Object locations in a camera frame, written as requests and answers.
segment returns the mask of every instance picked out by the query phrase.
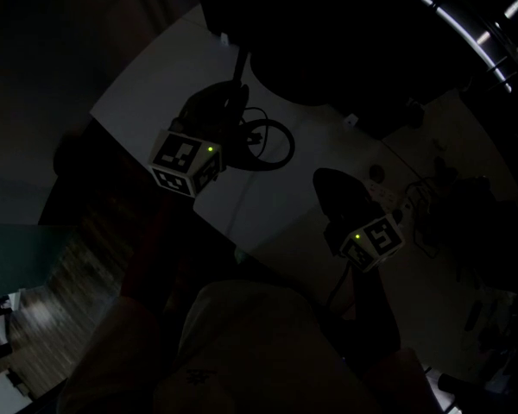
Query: table surface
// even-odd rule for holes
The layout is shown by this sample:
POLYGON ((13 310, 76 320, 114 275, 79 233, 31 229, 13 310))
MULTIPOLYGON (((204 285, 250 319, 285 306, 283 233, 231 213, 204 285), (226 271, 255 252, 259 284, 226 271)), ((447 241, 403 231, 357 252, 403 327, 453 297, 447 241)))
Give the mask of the table surface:
MULTIPOLYGON (((236 58, 237 47, 223 46, 210 34, 197 7, 149 45, 91 113, 147 166, 159 130, 168 128, 193 93, 231 79, 236 58)), ((324 240, 327 219, 313 189, 317 168, 335 168, 366 179, 370 166, 379 164, 386 173, 384 187, 399 194, 418 180, 415 173, 432 174, 433 156, 439 154, 460 172, 465 166, 467 175, 495 178, 498 199, 518 200, 518 188, 500 154, 455 91, 426 107, 425 127, 402 128, 377 141, 358 129, 345 130, 343 117, 330 106, 300 106, 277 97, 256 80, 249 63, 243 82, 250 87, 248 106, 261 107, 291 130, 295 155, 273 172, 228 168, 199 196, 195 210, 242 250, 291 279, 320 303, 338 282, 345 262, 331 256, 324 240), (446 126, 440 124, 449 118, 455 127, 443 133, 446 126), (443 145, 434 145, 437 139, 443 145), (483 152, 459 156, 463 154, 460 145, 468 140, 483 152)), ((281 136, 269 137, 267 159, 283 154, 284 146, 281 136)), ((440 371, 474 380, 483 359, 471 347, 464 348, 464 342, 474 345, 477 330, 465 341, 463 328, 473 302, 480 299, 489 305, 496 292, 476 291, 468 274, 457 283, 450 253, 443 249, 430 260, 411 243, 410 225, 405 236, 405 248, 381 269, 403 345, 414 348, 424 363, 440 371)), ((334 308, 344 308, 352 296, 348 280, 336 296, 334 308)))

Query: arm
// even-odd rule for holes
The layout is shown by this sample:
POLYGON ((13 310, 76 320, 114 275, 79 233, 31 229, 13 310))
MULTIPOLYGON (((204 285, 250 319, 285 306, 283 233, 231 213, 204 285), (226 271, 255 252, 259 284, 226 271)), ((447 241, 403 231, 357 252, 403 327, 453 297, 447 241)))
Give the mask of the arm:
POLYGON ((151 411, 160 378, 161 314, 193 215, 190 198, 166 194, 129 262, 121 297, 98 325, 60 396, 58 412, 151 411))
POLYGON ((387 412, 440 413, 416 354, 401 349, 379 269, 368 273, 353 269, 353 287, 362 337, 357 359, 363 383, 387 412))

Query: wooden floor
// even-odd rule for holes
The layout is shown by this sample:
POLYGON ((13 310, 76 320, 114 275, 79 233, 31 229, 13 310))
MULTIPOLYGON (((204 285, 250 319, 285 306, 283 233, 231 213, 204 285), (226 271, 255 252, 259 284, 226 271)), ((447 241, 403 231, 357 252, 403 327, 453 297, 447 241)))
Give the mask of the wooden floor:
POLYGON ((61 161, 41 219, 73 225, 73 233, 48 282, 22 293, 21 309, 10 317, 14 352, 0 359, 0 369, 17 372, 37 398, 79 360, 161 195, 148 171, 96 122, 77 143, 80 157, 61 161))

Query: fiducial marker cube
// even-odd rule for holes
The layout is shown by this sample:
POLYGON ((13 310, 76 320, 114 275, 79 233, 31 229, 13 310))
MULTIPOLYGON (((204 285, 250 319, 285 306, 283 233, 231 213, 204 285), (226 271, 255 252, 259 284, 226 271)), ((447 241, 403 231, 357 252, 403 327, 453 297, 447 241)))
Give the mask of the fiducial marker cube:
POLYGON ((366 273, 393 256, 405 245, 405 238, 391 214, 375 219, 347 235, 340 255, 366 273))
POLYGON ((162 130, 148 166, 160 187, 196 198, 220 173, 221 151, 213 142, 162 130))

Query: black cable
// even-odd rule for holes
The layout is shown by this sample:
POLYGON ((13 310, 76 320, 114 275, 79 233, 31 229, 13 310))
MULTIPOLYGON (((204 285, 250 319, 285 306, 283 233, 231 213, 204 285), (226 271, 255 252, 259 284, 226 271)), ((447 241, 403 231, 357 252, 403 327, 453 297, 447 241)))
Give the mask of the black cable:
POLYGON ((420 185, 420 184, 424 184, 428 189, 430 189, 430 191, 432 191, 432 193, 436 196, 436 198, 439 198, 438 193, 433 189, 433 187, 432 187, 431 185, 429 185, 429 184, 426 182, 426 180, 427 180, 427 179, 433 179, 433 177, 421 177, 421 176, 419 175, 419 173, 418 173, 418 172, 416 172, 416 171, 413 169, 413 167, 412 167, 410 164, 408 164, 408 163, 407 163, 407 162, 406 162, 406 161, 405 161, 405 160, 404 160, 404 159, 403 159, 403 158, 402 158, 402 157, 401 157, 401 156, 400 156, 400 155, 399 155, 399 154, 398 154, 398 153, 397 153, 393 148, 391 148, 390 146, 388 146, 388 144, 386 144, 386 143, 384 142, 384 140, 380 140, 380 142, 381 142, 381 144, 383 144, 383 145, 384 145, 384 146, 389 150, 389 152, 391 152, 391 153, 392 153, 392 154, 394 154, 397 158, 399 158, 399 159, 401 160, 401 162, 402 162, 405 166, 407 166, 407 167, 410 169, 410 171, 411 171, 412 173, 414 173, 414 174, 416 175, 416 177, 420 180, 420 181, 415 181, 415 182, 413 182, 413 183, 409 184, 409 185, 407 186, 407 190, 408 190, 412 185, 417 185, 417 184, 418 184, 418 185, 420 185))
POLYGON ((425 178, 422 178, 420 181, 414 181, 414 182, 410 183, 407 186, 407 188, 405 189, 405 195, 407 195, 408 189, 410 189, 411 187, 413 187, 413 186, 414 187, 420 187, 421 185, 425 185, 436 198, 439 198, 438 193, 433 189, 433 187, 431 185, 429 185, 427 183, 427 181, 429 179, 434 179, 434 177, 433 176, 426 176, 425 178))
MULTIPOLYGON (((259 110, 260 112, 262 112, 263 115, 265 115, 265 120, 269 119, 267 112, 265 112, 260 107, 246 107, 244 110, 259 110)), ((259 154, 256 156, 257 159, 260 159, 262 153, 265 151, 265 148, 267 147, 267 139, 268 139, 268 125, 265 126, 265 136, 262 139, 261 152, 259 152, 259 154)))
POLYGON ((416 191, 417 191, 417 192, 418 192, 418 194, 420 195, 420 198, 421 198, 421 199, 426 203, 426 205, 427 205, 427 207, 428 207, 428 209, 429 209, 429 207, 430 207, 430 203, 428 202, 428 200, 426 199, 426 197, 422 194, 422 190, 421 190, 421 189, 419 189, 419 188, 417 187, 416 191))
POLYGON ((345 306, 345 308, 339 312, 339 315, 340 315, 340 316, 343 316, 347 311, 349 311, 349 310, 351 309, 351 307, 352 307, 353 305, 355 305, 355 300, 353 300, 353 302, 351 302, 351 303, 347 304, 347 305, 345 306))
POLYGON ((413 227, 413 244, 418 247, 420 250, 422 250, 424 252, 424 254, 430 258, 430 259, 435 259, 438 254, 439 254, 439 249, 437 252, 435 252, 435 254, 430 254, 424 247, 422 247, 417 241, 416 241, 416 231, 418 229, 418 218, 419 218, 419 215, 420 215, 420 212, 419 212, 419 209, 420 209, 420 201, 422 201, 422 199, 419 199, 418 202, 416 203, 416 205, 414 205, 414 202, 413 200, 410 198, 410 197, 407 197, 408 201, 411 203, 411 205, 413 206, 413 210, 414 210, 414 227, 413 227))
POLYGON ((248 50, 245 47, 240 47, 238 51, 238 57, 236 59, 236 67, 234 68, 233 81, 241 82, 243 68, 245 67, 245 61, 248 59, 248 50))
POLYGON ((326 300, 326 308, 330 310, 330 305, 332 304, 332 300, 336 297, 336 294, 339 292, 339 289, 342 287, 342 285, 345 282, 345 279, 347 278, 347 275, 349 274, 349 270, 351 268, 351 263, 348 261, 347 265, 345 266, 344 274, 342 274, 342 277, 339 278, 338 283, 334 287, 334 289, 330 292, 330 296, 328 296, 328 299, 326 300))

